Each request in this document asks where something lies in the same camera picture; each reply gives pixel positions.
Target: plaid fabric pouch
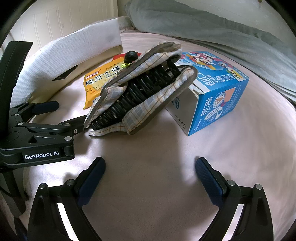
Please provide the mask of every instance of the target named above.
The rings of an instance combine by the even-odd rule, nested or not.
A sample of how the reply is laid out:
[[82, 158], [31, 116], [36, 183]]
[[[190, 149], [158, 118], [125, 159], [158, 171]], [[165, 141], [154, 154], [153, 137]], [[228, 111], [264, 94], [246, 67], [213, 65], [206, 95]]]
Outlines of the plaid fabric pouch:
[[[88, 128], [92, 121], [107, 110], [125, 92], [128, 81], [138, 75], [154, 68], [166, 60], [176, 62], [182, 55], [180, 44], [165, 42], [146, 51], [137, 61], [129, 67], [118, 72], [117, 76], [108, 81], [101, 90], [101, 95], [91, 106], [90, 112], [84, 122]], [[90, 136], [103, 136], [110, 132], [123, 131], [134, 134], [142, 129], [149, 121], [169, 102], [175, 99], [181, 92], [188, 88], [197, 77], [197, 70], [192, 66], [178, 66], [181, 74], [176, 80], [161, 89], [141, 104], [126, 113], [122, 121], [100, 130], [91, 131]]]

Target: bed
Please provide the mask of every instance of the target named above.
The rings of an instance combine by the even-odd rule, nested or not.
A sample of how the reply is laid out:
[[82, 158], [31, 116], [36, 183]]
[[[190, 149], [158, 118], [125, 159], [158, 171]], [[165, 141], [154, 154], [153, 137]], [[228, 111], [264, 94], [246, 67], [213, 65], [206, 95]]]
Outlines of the bed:
[[[205, 47], [138, 30], [121, 33], [121, 39], [124, 53], [143, 53], [160, 41], [178, 41], [183, 51], [210, 51], [250, 80], [232, 112], [189, 137], [163, 109], [135, 135], [90, 138], [86, 131], [75, 137], [74, 160], [25, 168], [30, 199], [20, 217], [24, 225], [28, 225], [40, 183], [62, 185], [101, 156], [107, 163], [106, 172], [83, 210], [102, 240], [198, 240], [218, 210], [195, 174], [194, 161], [204, 156], [238, 185], [263, 185], [274, 237], [281, 240], [296, 218], [294, 107], [251, 71]], [[78, 76], [52, 98], [60, 104], [57, 111], [37, 116], [34, 122], [58, 124], [87, 114], [83, 77]], [[59, 208], [69, 237], [77, 240], [63, 207]], [[223, 240], [231, 238], [241, 209]]]

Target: metal screw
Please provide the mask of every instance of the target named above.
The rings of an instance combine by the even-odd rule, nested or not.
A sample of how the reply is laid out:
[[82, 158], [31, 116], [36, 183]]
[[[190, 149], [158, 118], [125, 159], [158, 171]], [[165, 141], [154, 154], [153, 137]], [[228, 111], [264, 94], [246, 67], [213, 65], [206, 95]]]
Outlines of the metal screw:
[[72, 140], [72, 137], [65, 137], [64, 139], [65, 139], [65, 141], [70, 141], [70, 140]]
[[229, 186], [234, 186], [235, 185], [235, 181], [233, 181], [231, 179], [228, 180], [227, 183], [228, 183]]
[[256, 188], [257, 188], [258, 190], [261, 190], [261, 189], [262, 189], [262, 186], [261, 186], [260, 184], [256, 184]]
[[73, 179], [69, 179], [69, 180], [66, 182], [66, 184], [67, 184], [68, 186], [72, 186], [72, 185], [74, 184], [74, 180], [73, 180]]
[[46, 184], [45, 183], [41, 183], [40, 185], [39, 185], [39, 188], [40, 189], [43, 189], [43, 188], [45, 188], [46, 187]]

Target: snack bag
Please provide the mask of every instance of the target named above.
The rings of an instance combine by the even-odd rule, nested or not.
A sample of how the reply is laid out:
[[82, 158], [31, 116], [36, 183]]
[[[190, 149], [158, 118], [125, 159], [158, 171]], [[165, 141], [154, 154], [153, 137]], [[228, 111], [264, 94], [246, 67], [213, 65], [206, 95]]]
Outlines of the snack bag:
[[103, 85], [117, 72], [121, 70], [124, 57], [117, 58], [84, 76], [84, 87], [86, 91], [86, 101], [84, 109], [92, 106], [93, 102], [100, 96]]

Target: black mount bracket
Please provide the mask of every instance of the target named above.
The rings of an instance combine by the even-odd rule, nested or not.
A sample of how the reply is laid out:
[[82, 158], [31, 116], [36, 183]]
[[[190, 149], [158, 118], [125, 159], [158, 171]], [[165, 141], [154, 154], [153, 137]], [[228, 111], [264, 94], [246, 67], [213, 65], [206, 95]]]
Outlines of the black mount bracket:
[[89, 223], [82, 206], [88, 204], [105, 169], [105, 160], [97, 157], [76, 180], [69, 179], [64, 185], [55, 187], [40, 184], [30, 214], [28, 240], [71, 241], [57, 207], [57, 203], [63, 203], [79, 241], [102, 241]]
[[73, 159], [73, 136], [84, 131], [86, 118], [59, 125], [28, 123], [35, 115], [57, 110], [57, 101], [26, 102], [10, 108], [13, 88], [31, 46], [31, 42], [10, 42], [0, 61], [0, 191], [14, 217], [24, 213], [28, 200], [23, 168]]
[[[56, 187], [48, 187], [46, 183], [40, 184], [30, 214], [28, 240], [71, 241], [57, 208], [57, 203], [63, 203], [78, 240], [101, 241], [81, 208], [89, 202], [105, 168], [103, 158], [97, 157], [76, 180], [70, 179], [64, 185]], [[244, 207], [232, 241], [274, 239], [268, 202], [260, 184], [250, 188], [238, 186], [233, 180], [226, 181], [203, 157], [196, 161], [195, 168], [212, 203], [219, 207], [200, 241], [221, 241], [238, 204], [244, 204]]]

